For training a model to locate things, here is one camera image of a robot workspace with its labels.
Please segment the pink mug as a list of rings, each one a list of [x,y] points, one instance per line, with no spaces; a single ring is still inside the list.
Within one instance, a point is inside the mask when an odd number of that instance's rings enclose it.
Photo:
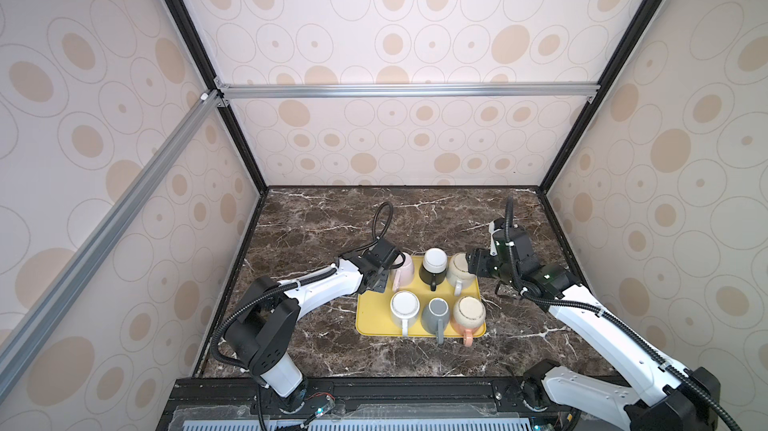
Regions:
[[[414,263],[410,254],[404,253],[398,262],[398,267],[391,271],[391,289],[393,292],[400,291],[409,286],[414,279]]]

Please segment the white mug red inside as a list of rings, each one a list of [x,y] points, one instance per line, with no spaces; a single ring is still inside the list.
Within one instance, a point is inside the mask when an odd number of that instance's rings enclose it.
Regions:
[[[410,328],[420,316],[419,298],[411,291],[403,290],[393,294],[389,303],[391,319],[396,327],[396,334],[408,336]]]

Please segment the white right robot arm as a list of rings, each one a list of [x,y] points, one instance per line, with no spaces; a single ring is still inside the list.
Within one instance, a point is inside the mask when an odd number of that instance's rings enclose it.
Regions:
[[[714,430],[722,422],[720,383],[712,373],[663,353],[563,266],[542,264],[523,228],[498,218],[490,236],[489,248],[467,253],[469,273],[519,291],[581,336],[626,382],[619,386],[543,360],[522,379],[529,409],[575,408],[622,430]]]

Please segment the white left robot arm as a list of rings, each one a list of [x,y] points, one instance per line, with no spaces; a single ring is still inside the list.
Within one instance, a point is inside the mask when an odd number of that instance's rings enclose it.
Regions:
[[[285,401],[302,400],[307,379],[288,354],[297,323],[339,297],[383,291],[389,272],[404,263],[399,248],[377,238],[299,278],[259,278],[213,332],[210,356],[246,370]]]

